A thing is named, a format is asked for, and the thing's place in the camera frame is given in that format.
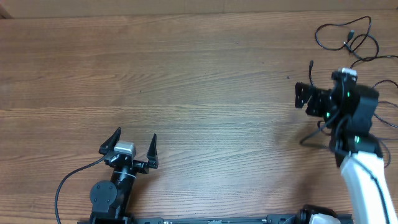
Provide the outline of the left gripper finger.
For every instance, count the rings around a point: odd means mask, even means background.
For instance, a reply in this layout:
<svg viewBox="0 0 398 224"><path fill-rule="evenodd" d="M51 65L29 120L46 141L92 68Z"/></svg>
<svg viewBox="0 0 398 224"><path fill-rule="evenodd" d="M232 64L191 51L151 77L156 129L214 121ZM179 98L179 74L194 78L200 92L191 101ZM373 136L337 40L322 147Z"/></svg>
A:
<svg viewBox="0 0 398 224"><path fill-rule="evenodd" d="M110 151L114 150L115 145L120 140L121 128L118 127L115 132L99 147L99 153L102 155L107 155Z"/></svg>
<svg viewBox="0 0 398 224"><path fill-rule="evenodd" d="M157 169L159 166L159 159L157 155L157 135L154 134L147 152L147 166L151 169Z"/></svg>

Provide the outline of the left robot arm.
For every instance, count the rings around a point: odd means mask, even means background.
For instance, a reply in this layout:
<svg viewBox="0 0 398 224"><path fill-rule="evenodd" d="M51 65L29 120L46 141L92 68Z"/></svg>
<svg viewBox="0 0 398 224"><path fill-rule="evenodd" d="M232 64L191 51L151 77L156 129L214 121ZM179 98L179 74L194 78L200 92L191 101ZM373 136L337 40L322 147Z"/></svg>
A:
<svg viewBox="0 0 398 224"><path fill-rule="evenodd" d="M90 223L135 223L127 208L137 174L148 174L150 169L159 166L156 134L150 142L146 161L136 160L135 144L120 137L121 128L118 128L99 148L104 163L113 173L109 180L95 183L90 191Z"/></svg>

